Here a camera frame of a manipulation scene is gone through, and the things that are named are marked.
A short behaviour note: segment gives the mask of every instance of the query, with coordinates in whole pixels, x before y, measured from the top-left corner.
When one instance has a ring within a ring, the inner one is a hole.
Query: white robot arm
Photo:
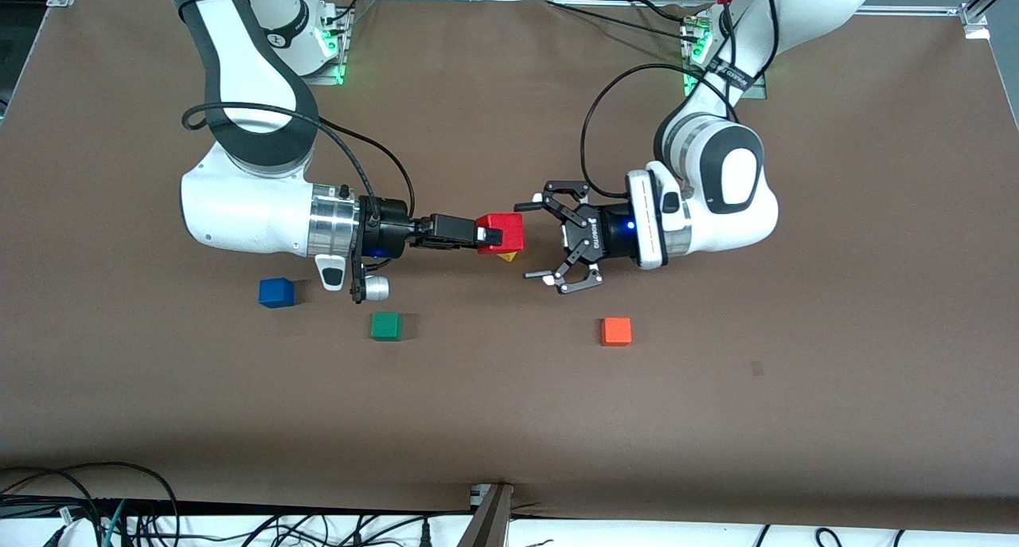
[[[630,257],[653,270],[669,257],[739,249],[771,234],[779,202],[764,176],[763,145],[753,129],[720,116],[727,107],[715,91],[729,91],[735,105],[774,55],[840,28],[863,1],[734,0],[736,62],[732,37],[716,43],[702,75],[714,88],[698,84],[661,123],[655,160],[627,173],[627,203],[590,206],[588,184],[549,181],[531,203],[517,206],[559,217],[568,253],[556,270],[525,277],[542,278],[559,293],[576,292],[603,282],[597,263],[604,258]],[[580,205],[567,209],[557,193]],[[588,275],[567,282],[576,264],[587,265]]]
[[[314,50],[314,39],[301,29],[328,23],[306,18],[323,9],[305,7],[304,0],[173,2],[205,67],[204,114],[216,140],[180,181],[181,216],[198,242],[315,257],[323,286],[341,290],[350,281],[356,303],[389,294],[388,281],[368,274],[372,265],[364,257],[397,258],[408,243],[436,250],[501,244],[501,228],[480,231],[473,220],[442,214],[414,220],[400,200],[357,198],[345,184],[304,179],[320,123],[315,98],[294,67],[319,61],[296,47],[304,40]],[[262,16],[253,10],[256,3]],[[280,30],[284,21],[292,31]],[[273,35],[287,42],[270,46]],[[284,62],[279,54],[287,53]]]

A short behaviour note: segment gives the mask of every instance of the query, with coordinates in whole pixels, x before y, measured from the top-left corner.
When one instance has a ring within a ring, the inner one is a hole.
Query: red block
[[[488,213],[474,221],[475,227],[499,228],[502,244],[480,245],[478,254],[520,253],[524,250],[524,216],[521,213]]]

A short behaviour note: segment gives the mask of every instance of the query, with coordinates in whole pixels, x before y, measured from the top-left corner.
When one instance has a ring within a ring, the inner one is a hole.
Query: black cable
[[[397,529],[399,529],[401,527],[409,526],[411,524],[418,523],[418,522],[424,521],[424,519],[429,518],[429,517],[438,517],[438,516],[441,516],[441,515],[460,515],[460,514],[464,514],[464,511],[440,511],[438,513],[429,513],[427,515],[418,515],[418,517],[411,517],[410,519],[404,519],[403,522],[399,522],[398,524],[393,524],[393,525],[385,528],[384,530],[376,533],[375,535],[373,535],[371,537],[368,537],[368,539],[365,540],[365,542],[363,544],[364,545],[375,545],[376,544],[375,543],[376,540],[378,540],[379,537],[382,537],[386,533],[395,531],[395,530],[397,530]]]
[[[729,40],[729,62],[736,67],[736,28],[733,24],[733,14],[729,9],[729,0],[721,0],[721,13],[726,18],[726,31],[729,32],[727,39]],[[726,79],[726,100],[729,100],[729,92],[731,90],[732,84],[729,79]]]
[[[767,61],[761,65],[761,70],[757,71],[757,75],[754,75],[754,81],[757,81],[757,79],[764,74],[764,71],[767,71],[767,68],[771,67],[771,61],[774,61],[775,55],[779,54],[779,11],[775,7],[774,0],[767,0],[767,4],[768,9],[771,10],[771,54],[768,55]]]
[[[378,199],[375,199],[375,192],[372,190],[372,184],[368,181],[368,176],[365,170],[361,167],[361,162],[358,162],[357,156],[354,156],[354,152],[346,147],[346,144],[339,138],[339,134],[335,134],[328,126],[323,125],[321,120],[317,118],[311,118],[311,116],[299,114],[298,111],[291,111],[287,108],[278,108],[276,105],[266,105],[266,104],[249,104],[247,101],[215,101],[212,104],[200,104],[195,105],[193,108],[187,109],[184,115],[180,116],[180,124],[187,130],[198,130],[203,126],[208,125],[206,118],[202,118],[200,122],[193,123],[191,118],[194,114],[200,114],[200,112],[210,111],[210,109],[251,109],[251,111],[268,111],[270,114],[280,114],[286,115],[290,118],[301,120],[302,122],[309,123],[309,125],[314,125],[317,129],[321,130],[327,134],[334,144],[339,145],[343,153],[346,155],[346,159],[351,160],[351,165],[354,166],[354,170],[361,177],[361,183],[364,184],[365,192],[368,193],[368,202],[372,206],[372,217],[369,223],[377,223],[381,217],[379,211]]]
[[[346,129],[346,127],[344,126],[336,125],[336,123],[331,122],[331,120],[328,120],[327,118],[324,118],[324,116],[321,115],[319,116],[319,120],[321,120],[322,125],[328,126],[331,129],[338,130],[339,133],[348,134],[348,136],[353,136],[355,138],[355,140],[364,141],[365,144],[371,145],[371,147],[378,149],[378,151],[380,152],[385,153],[385,156],[387,156],[387,158],[389,158],[389,160],[393,162],[393,165],[396,165],[396,169],[399,169],[400,176],[404,176],[404,184],[407,184],[407,195],[408,195],[407,216],[414,217],[414,207],[416,205],[415,203],[416,200],[414,195],[414,183],[412,183],[411,181],[411,175],[408,174],[407,172],[407,167],[404,166],[403,162],[399,162],[399,159],[396,158],[396,155],[393,155],[393,152],[390,152],[389,149],[386,149],[385,145],[379,144],[378,141],[372,140],[372,138],[367,136],[367,134],[355,133],[354,130]]]
[[[61,468],[61,469],[58,469],[58,470],[51,470],[51,468],[39,468],[39,467],[35,467],[35,466],[17,466],[17,467],[13,467],[13,468],[3,468],[3,469],[0,469],[0,474],[8,474],[8,473],[14,473],[14,472],[36,472],[36,474],[34,474],[32,476],[29,476],[29,477],[25,477],[25,478],[22,478],[21,480],[19,480],[17,482],[14,482],[13,484],[5,487],[3,490],[0,490],[0,495],[3,495],[4,493],[10,492],[13,489],[16,489],[16,488],[18,488],[18,487],[20,487],[20,486],[22,486],[24,484],[28,484],[28,483],[33,482],[33,481],[35,481],[37,479],[40,479],[40,478],[45,478],[47,476],[60,476],[61,478],[65,479],[68,483],[70,483],[72,486],[74,486],[77,489],[77,491],[82,494],[82,496],[84,497],[86,503],[89,506],[89,508],[86,510],[86,518],[89,519],[89,522],[92,524],[93,530],[96,533],[96,542],[97,542],[97,544],[101,545],[102,544],[102,535],[101,535],[101,532],[99,532],[100,527],[101,527],[100,526],[100,517],[99,517],[99,509],[96,508],[96,504],[95,504],[95,502],[93,502],[92,494],[89,493],[89,490],[86,489],[86,487],[84,485],[82,485],[82,482],[77,481],[76,478],[74,478],[72,475],[68,474],[67,473],[68,471],[70,471],[68,468]]]
[[[347,541],[354,539],[354,537],[359,537],[360,534],[361,534],[361,531],[364,530],[365,527],[368,524],[374,522],[377,518],[379,518],[378,515],[371,515],[369,517],[365,517],[362,521],[362,517],[363,517],[363,515],[360,516],[360,517],[358,517],[358,525],[357,525],[357,527],[354,528],[354,531],[351,532],[351,535],[347,535],[346,537],[343,538],[342,541],[340,541],[338,544],[336,544],[336,547],[343,547],[343,545],[345,545]]]
[[[644,5],[646,5],[648,7],[648,9],[650,9],[651,11],[654,11],[655,13],[657,13],[658,16],[662,16],[662,17],[666,18],[666,20],[677,21],[677,22],[680,22],[680,23],[683,23],[683,22],[686,21],[681,16],[673,16],[673,14],[669,13],[668,11],[665,11],[664,9],[660,9],[660,7],[658,7],[657,5],[655,5],[654,3],[652,3],[651,0],[627,0],[627,2],[643,3]]]
[[[569,11],[574,11],[575,13],[583,13],[584,16],[597,17],[600,20],[606,20],[606,21],[611,21],[613,23],[619,23],[621,25],[627,25],[627,28],[634,28],[634,29],[638,29],[638,30],[643,30],[644,32],[650,32],[650,33],[652,33],[652,35],[662,35],[662,36],[666,36],[666,37],[673,37],[674,39],[681,40],[681,42],[691,42],[691,43],[696,43],[697,42],[697,39],[695,39],[694,36],[674,35],[674,33],[672,33],[672,32],[665,32],[665,31],[658,30],[658,29],[655,29],[655,28],[648,28],[647,25],[641,25],[640,23],[634,23],[634,22],[631,22],[631,21],[619,20],[615,17],[602,16],[601,13],[594,13],[594,11],[587,11],[585,9],[579,9],[579,7],[574,7],[574,6],[571,6],[571,5],[567,5],[565,3],[555,3],[555,2],[549,2],[549,3],[551,5],[553,5],[553,6],[555,6],[555,7],[559,7],[560,9],[567,9]]]
[[[586,183],[590,185],[591,190],[598,193],[598,195],[603,196],[603,198],[627,199],[627,195],[626,193],[604,192],[600,187],[598,187],[598,185],[594,183],[593,180],[591,180],[591,176],[587,170],[587,156],[586,156],[587,127],[591,123],[591,116],[594,115],[595,109],[598,108],[598,104],[600,104],[601,99],[605,96],[605,94],[607,94],[613,87],[615,87],[615,84],[623,81],[624,78],[627,78],[627,76],[631,74],[636,74],[636,72],[638,71],[644,71],[645,69],[668,69],[669,71],[680,72],[680,74],[688,74],[690,76],[693,76],[693,78],[696,78],[702,86],[705,86],[709,88],[710,91],[713,91],[713,93],[717,95],[719,100],[721,100],[722,103],[726,105],[728,115],[732,115],[732,118],[735,122],[740,122],[739,116],[736,115],[736,109],[733,108],[733,105],[730,104],[728,98],[725,97],[721,91],[719,91],[717,87],[711,86],[710,83],[705,81],[703,75],[698,74],[698,72],[696,71],[692,71],[691,69],[680,67],[680,65],[674,65],[674,64],[643,64],[643,65],[637,65],[637,67],[631,67],[626,71],[623,71],[622,74],[616,75],[616,77],[612,79],[612,81],[608,83],[608,86],[605,86],[604,90],[601,90],[601,93],[598,93],[598,96],[594,98],[594,102],[593,104],[591,104],[591,108],[588,109],[586,118],[584,118],[584,125],[580,129],[581,173],[584,176],[584,181],[586,181]]]
[[[432,526],[428,523],[428,517],[421,522],[421,541],[418,547],[432,547]]]
[[[764,536],[767,535],[767,530],[769,529],[771,529],[770,525],[766,525],[761,528],[761,533],[757,536],[757,541],[754,542],[754,547],[761,547],[761,544],[764,543]]]
[[[821,535],[825,533],[832,536],[832,539],[835,540],[836,547],[842,547],[842,541],[839,541],[839,536],[826,527],[819,527],[814,532],[814,542],[817,543],[817,547],[826,547],[825,544],[821,542]]]
[[[332,16],[332,17],[326,17],[326,20],[325,20],[325,22],[326,22],[326,23],[331,23],[331,22],[333,22],[333,21],[335,21],[335,20],[341,20],[341,18],[342,18],[343,16],[346,16],[346,13],[348,13],[348,11],[350,11],[351,9],[354,9],[354,6],[355,6],[355,5],[357,4],[357,3],[358,3],[358,0],[351,0],[351,3],[348,3],[348,4],[346,5],[346,7],[344,7],[344,9],[343,9],[342,11],[340,11],[340,13],[336,13],[336,14],[335,14],[335,16]]]
[[[249,545],[251,545],[252,542],[255,541],[255,537],[258,537],[259,534],[261,534],[263,531],[267,530],[269,528],[269,526],[271,526],[273,524],[273,522],[279,519],[279,517],[280,517],[280,515],[273,515],[273,516],[269,517],[268,519],[262,522],[261,525],[259,525],[257,528],[255,528],[255,531],[253,531],[250,534],[248,534],[248,539],[245,539],[245,542],[240,544],[240,547],[248,547]]]
[[[177,497],[173,493],[173,488],[170,486],[169,482],[167,482],[156,471],[139,466],[138,463],[129,463],[127,461],[92,461],[89,463],[78,463],[69,468],[63,468],[63,470],[70,472],[73,470],[85,470],[88,468],[124,468],[126,470],[132,470],[135,472],[145,474],[146,476],[156,480],[163,488],[163,491],[166,492],[166,496],[170,499],[170,504],[173,507],[173,517],[176,521],[173,547],[177,547],[177,544],[180,543],[180,510],[177,508]]]
[[[279,547],[280,545],[282,545],[283,541],[286,540],[287,537],[289,537],[290,535],[292,535],[293,532],[294,532],[294,530],[297,530],[301,526],[305,525],[305,523],[307,523],[308,519],[314,517],[315,515],[318,515],[318,511],[312,511],[311,513],[308,513],[307,515],[305,515],[305,517],[303,519],[301,519],[300,522],[298,522],[297,524],[294,524],[293,526],[291,526],[291,528],[288,529],[287,532],[284,533],[282,537],[277,537],[272,542],[272,544],[270,544],[270,547]]]

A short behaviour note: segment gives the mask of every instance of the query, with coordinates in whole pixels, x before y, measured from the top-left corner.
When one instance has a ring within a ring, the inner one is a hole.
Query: brown paper backdrop
[[[382,2],[346,86],[315,93],[400,155],[420,212],[474,217],[576,179],[593,96],[676,50],[542,2]],[[601,183],[650,158],[680,87],[649,71],[605,100]],[[505,480],[552,515],[1019,530],[1019,133],[988,44],[857,16],[768,87],[739,107],[782,206],[762,244],[606,264],[560,297],[520,278],[561,258],[532,213],[516,263],[412,251],[391,299],[356,307],[309,260],[184,231],[178,180],[211,135],[177,123],[202,71],[168,3],[54,9],[0,127],[0,462],[135,460],[190,500],[455,508]],[[309,177],[356,180],[327,140]],[[302,305],[259,307],[277,275]],[[374,309],[409,340],[371,341]],[[634,344],[601,348],[615,315]]]

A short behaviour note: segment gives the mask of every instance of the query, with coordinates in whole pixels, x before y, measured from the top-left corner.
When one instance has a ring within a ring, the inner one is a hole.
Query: wooden block
[[[602,346],[629,346],[633,341],[630,319],[626,316],[609,316],[601,321]]]
[[[404,316],[399,312],[375,312],[372,314],[372,337],[378,341],[400,341],[404,339]]]

